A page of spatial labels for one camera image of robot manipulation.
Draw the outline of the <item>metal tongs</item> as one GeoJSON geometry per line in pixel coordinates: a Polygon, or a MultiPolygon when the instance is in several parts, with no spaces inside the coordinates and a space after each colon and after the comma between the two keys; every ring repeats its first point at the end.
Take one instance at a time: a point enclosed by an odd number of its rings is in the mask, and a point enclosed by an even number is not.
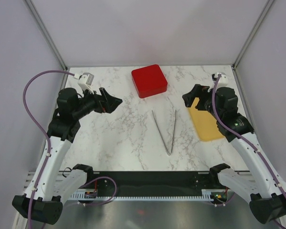
{"type": "Polygon", "coordinates": [[[169,124],[169,126],[166,129],[163,129],[164,127],[163,124],[159,125],[157,118],[156,118],[156,113],[154,110],[151,111],[151,114],[152,114],[152,118],[155,124],[155,128],[160,136],[160,140],[164,146],[166,154],[168,156],[171,156],[174,151],[178,111],[177,109],[174,110],[173,123],[169,124]]]}

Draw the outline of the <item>red box lid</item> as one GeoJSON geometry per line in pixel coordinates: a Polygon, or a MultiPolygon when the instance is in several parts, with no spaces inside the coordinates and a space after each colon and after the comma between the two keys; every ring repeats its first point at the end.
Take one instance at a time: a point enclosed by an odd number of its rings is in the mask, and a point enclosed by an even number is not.
{"type": "Polygon", "coordinates": [[[143,99],[167,91],[167,79],[157,64],[132,70],[131,75],[139,98],[143,99]]]}

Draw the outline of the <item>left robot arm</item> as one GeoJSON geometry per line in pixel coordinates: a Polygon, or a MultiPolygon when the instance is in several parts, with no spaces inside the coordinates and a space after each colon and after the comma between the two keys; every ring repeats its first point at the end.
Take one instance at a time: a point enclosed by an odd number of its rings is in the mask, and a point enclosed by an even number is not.
{"type": "Polygon", "coordinates": [[[81,125],[79,120],[91,112],[112,113],[123,102],[104,88],[100,94],[85,90],[79,97],[74,88],[59,91],[57,109],[46,133],[46,146],[31,183],[24,194],[15,195],[12,206],[28,220],[55,224],[67,199],[81,186],[90,188],[95,177],[91,166],[76,164],[62,182],[57,175],[81,125]]]}

